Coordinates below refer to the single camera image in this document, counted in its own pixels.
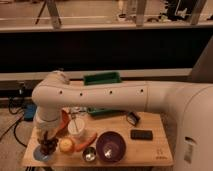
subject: purple bowl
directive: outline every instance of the purple bowl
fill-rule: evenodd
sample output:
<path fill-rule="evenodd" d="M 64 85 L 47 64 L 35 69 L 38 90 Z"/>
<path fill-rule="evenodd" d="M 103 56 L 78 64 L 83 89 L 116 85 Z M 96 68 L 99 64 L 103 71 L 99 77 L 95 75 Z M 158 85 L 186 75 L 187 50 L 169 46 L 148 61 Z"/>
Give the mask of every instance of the purple bowl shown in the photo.
<path fill-rule="evenodd" d="M 126 143 L 120 134 L 105 132 L 97 140 L 96 151 L 102 161 L 118 162 L 126 152 Z"/>

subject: bowl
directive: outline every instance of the bowl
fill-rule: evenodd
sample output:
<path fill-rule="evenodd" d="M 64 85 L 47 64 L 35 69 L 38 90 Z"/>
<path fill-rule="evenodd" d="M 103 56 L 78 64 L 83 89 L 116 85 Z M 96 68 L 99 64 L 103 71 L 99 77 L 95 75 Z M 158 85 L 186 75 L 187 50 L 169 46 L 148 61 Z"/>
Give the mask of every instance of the bowl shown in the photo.
<path fill-rule="evenodd" d="M 82 157 L 86 162 L 92 162 L 96 159 L 96 150 L 94 147 L 87 147 L 83 153 Z"/>
<path fill-rule="evenodd" d="M 119 133 L 108 131 L 98 138 L 96 151 L 102 161 L 118 162 L 126 152 L 126 143 Z"/>

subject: black panel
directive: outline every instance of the black panel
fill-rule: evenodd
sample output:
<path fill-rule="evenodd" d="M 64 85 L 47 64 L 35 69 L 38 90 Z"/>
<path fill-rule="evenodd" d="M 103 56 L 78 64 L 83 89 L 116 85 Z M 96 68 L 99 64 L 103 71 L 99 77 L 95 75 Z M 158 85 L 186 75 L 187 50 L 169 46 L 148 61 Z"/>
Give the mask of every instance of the black panel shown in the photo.
<path fill-rule="evenodd" d="M 0 72 L 193 67 L 212 28 L 0 34 Z"/>

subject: cup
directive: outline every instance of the cup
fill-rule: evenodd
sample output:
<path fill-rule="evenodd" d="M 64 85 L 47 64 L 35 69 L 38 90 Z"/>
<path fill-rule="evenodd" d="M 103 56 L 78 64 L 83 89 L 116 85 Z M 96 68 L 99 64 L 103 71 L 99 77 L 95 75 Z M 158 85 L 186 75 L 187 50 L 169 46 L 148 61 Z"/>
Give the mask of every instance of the cup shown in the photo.
<path fill-rule="evenodd" d="M 74 138 L 80 138 L 85 132 L 85 122 L 83 119 L 76 117 L 71 119 L 68 124 L 68 131 Z"/>
<path fill-rule="evenodd" d="M 82 154 L 84 161 L 92 162 L 96 159 L 96 150 L 94 147 L 87 147 Z"/>

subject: green box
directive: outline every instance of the green box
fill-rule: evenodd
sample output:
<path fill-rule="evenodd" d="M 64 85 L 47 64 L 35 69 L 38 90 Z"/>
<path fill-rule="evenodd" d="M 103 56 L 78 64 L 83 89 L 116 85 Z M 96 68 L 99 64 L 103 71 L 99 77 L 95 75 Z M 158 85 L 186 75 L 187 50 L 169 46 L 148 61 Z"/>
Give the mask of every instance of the green box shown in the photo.
<path fill-rule="evenodd" d="M 112 84 L 112 83 L 121 83 L 122 80 L 118 72 L 106 72 L 98 73 L 93 75 L 84 76 L 84 85 L 97 85 L 97 84 Z M 115 113 L 117 110 L 112 109 L 103 109 L 103 108 L 87 108 L 87 112 L 92 116 L 97 116 L 107 113 Z"/>

